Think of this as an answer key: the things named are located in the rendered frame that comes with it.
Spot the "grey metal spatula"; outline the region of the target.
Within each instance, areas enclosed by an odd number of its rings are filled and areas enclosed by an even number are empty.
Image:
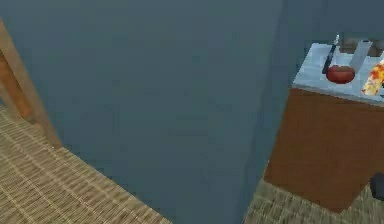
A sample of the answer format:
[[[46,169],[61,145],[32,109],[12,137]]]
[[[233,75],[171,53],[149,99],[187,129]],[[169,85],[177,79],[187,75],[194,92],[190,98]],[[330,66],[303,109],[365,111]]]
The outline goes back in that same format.
[[[372,42],[368,39],[354,39],[353,43],[355,44],[355,50],[349,66],[358,73],[372,46]]]

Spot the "dark grey round object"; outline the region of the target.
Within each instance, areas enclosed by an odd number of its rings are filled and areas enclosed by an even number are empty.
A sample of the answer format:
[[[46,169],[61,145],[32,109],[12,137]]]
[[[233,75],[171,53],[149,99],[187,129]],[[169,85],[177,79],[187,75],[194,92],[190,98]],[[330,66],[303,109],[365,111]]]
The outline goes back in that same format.
[[[384,201],[384,174],[376,173],[370,179],[370,189],[372,196],[377,199]]]

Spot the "wooden door frame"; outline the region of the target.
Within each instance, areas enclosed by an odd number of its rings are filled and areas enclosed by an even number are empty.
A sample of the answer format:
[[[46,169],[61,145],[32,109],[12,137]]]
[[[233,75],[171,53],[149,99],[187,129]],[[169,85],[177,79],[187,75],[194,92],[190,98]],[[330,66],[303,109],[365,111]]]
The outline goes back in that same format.
[[[54,148],[62,147],[62,142],[1,18],[0,99],[17,115],[39,127]]]

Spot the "black handled knife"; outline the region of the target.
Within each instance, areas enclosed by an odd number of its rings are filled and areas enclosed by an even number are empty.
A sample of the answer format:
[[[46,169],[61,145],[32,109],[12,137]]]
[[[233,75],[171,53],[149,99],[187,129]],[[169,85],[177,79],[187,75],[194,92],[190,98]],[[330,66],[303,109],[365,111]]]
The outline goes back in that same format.
[[[337,33],[336,37],[335,37],[335,40],[333,41],[333,44],[331,46],[331,49],[328,52],[327,58],[326,58],[326,60],[324,62],[324,65],[323,65],[323,68],[322,68],[322,74],[326,74],[328,69],[329,69],[329,67],[330,67],[330,64],[332,62],[333,55],[334,55],[334,52],[335,52],[336,47],[338,45],[339,39],[340,39],[340,35],[339,35],[339,33]]]

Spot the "brown cabinet with grey top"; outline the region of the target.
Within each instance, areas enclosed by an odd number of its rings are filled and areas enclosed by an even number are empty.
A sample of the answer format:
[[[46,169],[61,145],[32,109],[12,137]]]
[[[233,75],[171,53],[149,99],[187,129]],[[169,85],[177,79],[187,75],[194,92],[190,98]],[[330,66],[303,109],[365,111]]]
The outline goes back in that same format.
[[[347,84],[322,74],[331,47],[314,43],[289,91],[264,180],[339,213],[384,174],[384,90],[361,88],[380,59],[366,57]]]

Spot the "orange yellow patterned food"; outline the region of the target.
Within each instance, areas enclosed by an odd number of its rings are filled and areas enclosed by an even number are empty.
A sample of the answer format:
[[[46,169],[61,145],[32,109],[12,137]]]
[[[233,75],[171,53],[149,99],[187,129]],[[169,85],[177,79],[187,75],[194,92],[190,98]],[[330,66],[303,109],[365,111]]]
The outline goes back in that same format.
[[[384,59],[376,64],[370,71],[362,92],[368,96],[375,96],[384,84]]]

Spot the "red tomato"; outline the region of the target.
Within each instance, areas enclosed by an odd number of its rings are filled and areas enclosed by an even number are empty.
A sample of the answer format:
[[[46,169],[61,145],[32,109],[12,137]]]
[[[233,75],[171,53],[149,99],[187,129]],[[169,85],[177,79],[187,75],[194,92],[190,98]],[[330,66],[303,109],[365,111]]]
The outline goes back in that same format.
[[[327,73],[326,78],[336,84],[347,84],[355,78],[355,71],[349,66],[331,66]]]

